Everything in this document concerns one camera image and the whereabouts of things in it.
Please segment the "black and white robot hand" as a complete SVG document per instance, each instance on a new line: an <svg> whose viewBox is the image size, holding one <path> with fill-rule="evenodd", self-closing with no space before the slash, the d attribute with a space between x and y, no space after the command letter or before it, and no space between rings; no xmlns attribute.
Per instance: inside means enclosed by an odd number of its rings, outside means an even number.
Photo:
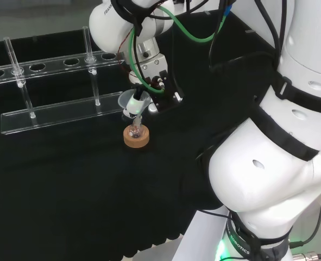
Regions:
<svg viewBox="0 0 321 261"><path fill-rule="evenodd" d="M180 105L184 94L172 83L163 54L140 62L140 67L144 75L143 82L134 71L130 71L131 89L124 91L118 98L118 104L126 117L133 119L144 110L160 113Z"/></svg>

